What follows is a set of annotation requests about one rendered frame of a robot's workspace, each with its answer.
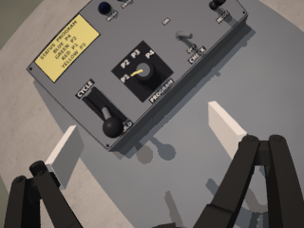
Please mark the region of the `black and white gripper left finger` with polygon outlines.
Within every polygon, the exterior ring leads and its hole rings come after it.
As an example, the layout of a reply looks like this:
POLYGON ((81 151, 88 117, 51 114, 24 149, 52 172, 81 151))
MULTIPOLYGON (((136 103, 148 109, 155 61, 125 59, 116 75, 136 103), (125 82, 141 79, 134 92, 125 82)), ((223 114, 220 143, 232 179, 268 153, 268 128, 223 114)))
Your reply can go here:
POLYGON ((47 161, 29 167, 33 178, 13 180, 4 228, 41 228, 40 200, 54 228, 84 228, 60 191, 66 190, 84 147, 77 125, 70 126, 47 161))

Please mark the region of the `grey control console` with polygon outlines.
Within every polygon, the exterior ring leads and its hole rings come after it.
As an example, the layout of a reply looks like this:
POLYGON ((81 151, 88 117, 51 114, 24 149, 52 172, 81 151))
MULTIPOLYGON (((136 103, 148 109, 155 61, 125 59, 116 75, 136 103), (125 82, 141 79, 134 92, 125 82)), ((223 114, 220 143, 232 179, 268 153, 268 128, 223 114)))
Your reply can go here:
POLYGON ((90 0, 26 71, 106 151, 118 152, 248 14, 238 0, 90 0))

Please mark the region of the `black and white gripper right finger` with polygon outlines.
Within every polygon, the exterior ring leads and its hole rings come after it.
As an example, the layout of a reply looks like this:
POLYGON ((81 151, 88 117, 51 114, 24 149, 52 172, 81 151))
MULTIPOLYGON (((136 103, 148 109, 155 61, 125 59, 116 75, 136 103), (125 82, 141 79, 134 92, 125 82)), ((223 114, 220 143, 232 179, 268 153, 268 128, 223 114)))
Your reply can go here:
POLYGON ((304 228, 304 199, 295 165, 280 135, 260 141, 217 102, 208 103, 209 126, 232 162, 193 228, 233 228, 256 165, 264 165, 269 228, 304 228))

